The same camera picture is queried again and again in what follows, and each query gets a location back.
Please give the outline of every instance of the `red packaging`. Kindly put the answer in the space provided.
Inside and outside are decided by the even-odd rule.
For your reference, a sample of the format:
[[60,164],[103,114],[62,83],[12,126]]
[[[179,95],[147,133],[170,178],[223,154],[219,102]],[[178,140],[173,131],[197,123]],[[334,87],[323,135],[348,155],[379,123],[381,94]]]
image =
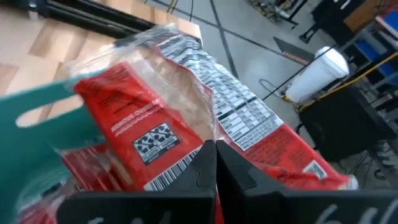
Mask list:
[[60,152],[62,162],[85,190],[132,190],[132,180],[107,144]]
[[81,80],[75,91],[122,160],[137,189],[163,190],[203,141],[127,62]]
[[295,189],[337,190],[349,186],[350,177],[337,173],[193,39],[177,34],[154,48],[166,60],[189,69],[192,78],[213,92],[214,111],[223,133],[219,138],[266,174]]
[[240,153],[290,188],[336,190],[349,182],[286,124]]
[[54,193],[40,199],[18,214],[18,224],[56,224],[57,209],[72,194],[78,192],[75,183],[69,180]]

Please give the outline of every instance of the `wooden table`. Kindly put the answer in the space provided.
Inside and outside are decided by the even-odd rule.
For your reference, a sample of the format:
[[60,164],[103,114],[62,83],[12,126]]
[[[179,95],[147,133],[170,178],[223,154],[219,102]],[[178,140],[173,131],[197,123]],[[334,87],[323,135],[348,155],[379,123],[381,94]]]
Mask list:
[[[136,0],[102,0],[103,4],[154,24],[171,22],[184,33],[201,38],[199,26]],[[59,70],[71,60],[82,60],[115,39],[52,19],[28,18],[27,13],[0,8],[0,95],[67,78]],[[29,126],[79,107],[78,96],[45,105],[21,116]]]

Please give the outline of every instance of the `cable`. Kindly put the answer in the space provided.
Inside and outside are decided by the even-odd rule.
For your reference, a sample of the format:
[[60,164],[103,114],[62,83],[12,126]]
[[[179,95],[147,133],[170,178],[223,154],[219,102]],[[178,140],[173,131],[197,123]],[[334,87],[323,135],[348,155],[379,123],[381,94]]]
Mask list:
[[325,52],[323,52],[322,54],[320,54],[319,56],[315,57],[310,63],[304,65],[300,70],[298,70],[296,73],[294,73],[291,77],[289,77],[288,79],[286,79],[282,84],[280,84],[278,87],[275,88],[275,90],[273,90],[272,92],[270,92],[266,97],[264,97],[262,100],[266,100],[268,97],[270,97],[271,95],[273,95],[276,91],[278,91],[280,88],[282,88],[282,86],[284,86],[287,82],[291,81],[291,79],[293,79],[296,75],[298,75],[301,71],[303,71],[304,69],[306,69],[309,65],[312,64],[312,62],[314,62],[316,59],[322,57],[322,55],[326,54],[329,50],[334,49],[335,47],[337,47],[337,44],[333,45],[332,47],[330,47],[328,50],[326,50]]
[[190,22],[192,20],[192,14],[193,14],[193,0],[191,0],[191,13],[189,14],[189,21]]
[[366,154],[365,156],[363,156],[360,161],[351,169],[351,171],[348,172],[348,174],[354,174],[356,173],[356,171],[358,170],[358,168],[360,167],[360,165],[363,164],[363,161],[365,161],[365,159],[368,157],[368,155]]
[[374,159],[374,158],[372,158],[372,161],[371,161],[371,163],[369,164],[368,170],[367,170],[366,173],[365,173],[365,178],[364,178],[364,180],[363,180],[362,189],[364,189],[365,186],[366,186],[366,181],[368,180],[368,175],[369,175],[369,171],[371,170],[371,167],[372,167],[372,164],[373,164],[373,159]]
[[173,6],[172,12],[170,12],[170,14],[173,14],[174,9],[175,9],[175,6],[177,5],[177,3],[178,3],[178,0],[176,0],[175,4],[174,4],[174,6]]
[[174,0],[171,0],[166,12],[170,12],[170,10],[173,7],[173,5],[174,5]]
[[[341,86],[335,88],[334,90],[329,91],[328,93],[325,93],[324,95],[320,96],[319,99],[322,99],[322,98],[324,98],[324,97],[326,97],[326,96],[328,96],[328,95],[330,95],[330,94],[332,94],[332,93],[334,93],[334,92],[336,92],[336,91],[338,91],[338,90],[340,90],[340,89],[342,89],[342,88],[344,88],[344,87],[346,87],[346,86],[348,86],[348,85],[351,85],[351,84],[357,82],[358,80],[360,80],[360,79],[362,79],[363,77],[365,77],[367,74],[371,73],[373,70],[375,70],[375,69],[377,69],[378,67],[380,67],[380,65],[382,65],[382,64],[384,64],[384,63],[386,63],[386,62],[388,62],[389,60],[391,60],[392,58],[394,58],[394,57],[397,56],[397,55],[398,55],[398,52],[395,52],[394,54],[390,55],[388,58],[384,59],[383,61],[379,62],[377,65],[373,66],[372,68],[370,68],[370,69],[367,70],[366,72],[362,73],[360,76],[358,76],[358,77],[354,78],[353,80],[351,80],[351,81],[345,83],[344,85],[341,85]],[[313,100],[313,101],[307,103],[306,105],[301,106],[301,107],[300,107],[300,111],[302,111],[304,108],[306,108],[306,107],[308,107],[308,106],[311,106],[312,104],[314,104],[314,102],[315,102],[315,100]]]

